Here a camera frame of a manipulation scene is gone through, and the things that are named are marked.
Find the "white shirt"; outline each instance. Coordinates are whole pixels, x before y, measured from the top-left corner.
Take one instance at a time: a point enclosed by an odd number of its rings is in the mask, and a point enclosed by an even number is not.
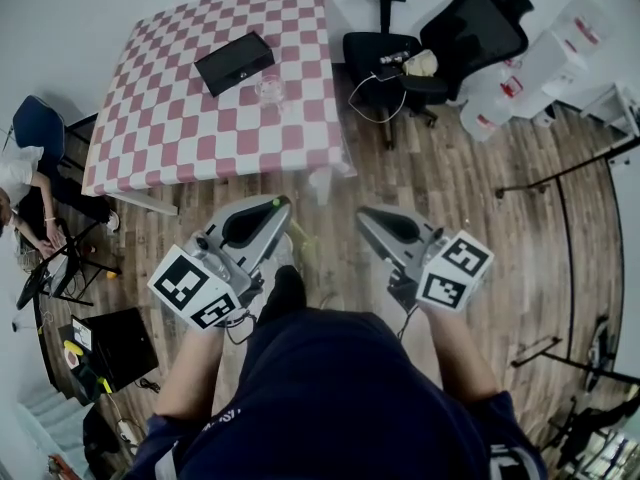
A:
[[[43,148],[28,147],[0,158],[0,188],[9,196],[11,208],[16,208],[31,190],[43,152]]]

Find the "black pants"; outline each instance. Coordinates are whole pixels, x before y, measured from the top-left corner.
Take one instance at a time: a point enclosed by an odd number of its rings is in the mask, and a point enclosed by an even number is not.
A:
[[[280,267],[276,272],[275,285],[262,309],[257,327],[262,327],[281,316],[306,307],[307,294],[302,277],[291,265]]]
[[[89,197],[82,195],[82,185],[77,181],[64,178],[58,172],[55,160],[44,155],[38,162],[38,172],[44,174],[51,183],[51,195],[63,204],[68,204],[87,217],[106,223],[109,221],[111,208],[103,197]],[[44,223],[44,209],[42,194],[38,187],[31,187],[27,196],[18,204],[18,215],[31,227],[39,240],[47,238]]]

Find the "navy shirt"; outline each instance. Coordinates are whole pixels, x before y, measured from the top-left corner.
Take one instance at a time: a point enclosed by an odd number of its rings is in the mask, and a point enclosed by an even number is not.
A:
[[[464,407],[372,314],[303,310],[256,330],[209,422],[153,416],[127,478],[546,478],[503,392]]]

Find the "checkered tablecloth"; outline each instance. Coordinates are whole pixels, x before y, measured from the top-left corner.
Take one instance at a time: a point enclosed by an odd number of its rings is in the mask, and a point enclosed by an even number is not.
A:
[[[213,98],[194,61],[248,32],[276,65]],[[286,102],[255,90],[279,75]],[[101,195],[342,162],[324,0],[200,0],[139,21],[91,139],[84,193]]]

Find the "black box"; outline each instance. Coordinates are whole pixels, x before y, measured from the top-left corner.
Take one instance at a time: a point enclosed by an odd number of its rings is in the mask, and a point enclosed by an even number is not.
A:
[[[271,48],[255,32],[231,41],[195,62],[214,98],[274,64]]]

